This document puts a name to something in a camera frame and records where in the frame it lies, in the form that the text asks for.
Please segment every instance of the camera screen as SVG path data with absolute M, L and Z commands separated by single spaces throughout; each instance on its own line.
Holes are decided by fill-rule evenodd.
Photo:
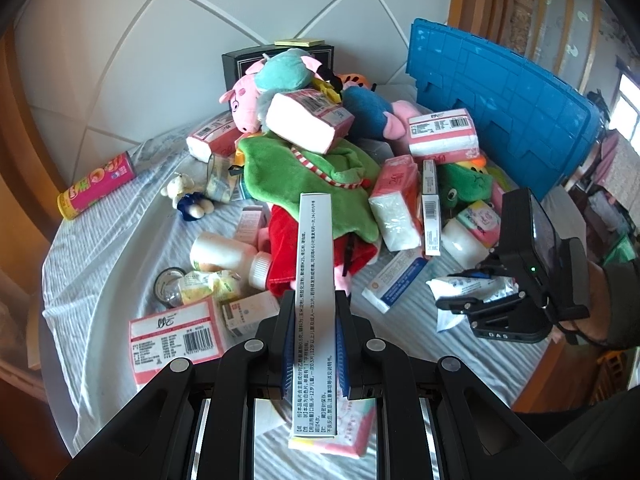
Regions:
M 545 210 L 531 195 L 531 217 L 533 224 L 533 246 L 538 258 L 545 266 L 546 274 L 549 275 L 556 261 L 556 232 L 551 224 Z

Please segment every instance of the green frog plush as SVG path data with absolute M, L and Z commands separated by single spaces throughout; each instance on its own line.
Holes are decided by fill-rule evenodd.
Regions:
M 459 164 L 443 164 L 437 167 L 440 205 L 454 208 L 458 202 L 472 203 L 489 200 L 494 178 Z

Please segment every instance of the person's hand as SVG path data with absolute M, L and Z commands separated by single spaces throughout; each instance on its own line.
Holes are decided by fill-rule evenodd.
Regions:
M 586 319 L 574 321 L 561 321 L 560 324 L 567 330 L 580 330 L 589 339 L 604 343 L 609 333 L 611 316 L 611 303 L 609 297 L 609 284 L 604 270 L 593 262 L 589 264 L 589 293 L 591 299 L 590 316 Z M 559 342 L 564 334 L 553 327 L 551 337 Z

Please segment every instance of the snack can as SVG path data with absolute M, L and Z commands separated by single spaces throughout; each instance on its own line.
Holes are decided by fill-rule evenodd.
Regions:
M 59 194 L 58 209 L 66 220 L 72 220 L 135 176 L 129 153 L 121 153 Z

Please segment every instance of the striped ribbon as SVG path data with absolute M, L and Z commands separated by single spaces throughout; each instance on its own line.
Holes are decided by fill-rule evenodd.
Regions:
M 302 153 L 300 153 L 296 147 L 294 146 L 291 147 L 291 153 L 293 153 L 296 156 L 296 159 L 299 160 L 300 163 L 302 163 L 302 165 L 305 168 L 313 171 L 317 176 L 319 176 L 325 182 L 327 182 L 328 184 L 331 184 L 332 186 L 341 187 L 344 189 L 356 189 L 357 187 L 361 187 L 363 184 L 362 180 L 360 180 L 359 182 L 356 182 L 355 184 L 343 184 L 341 182 L 336 182 L 324 171 L 318 168 L 314 163 L 312 163 L 308 158 L 306 158 Z

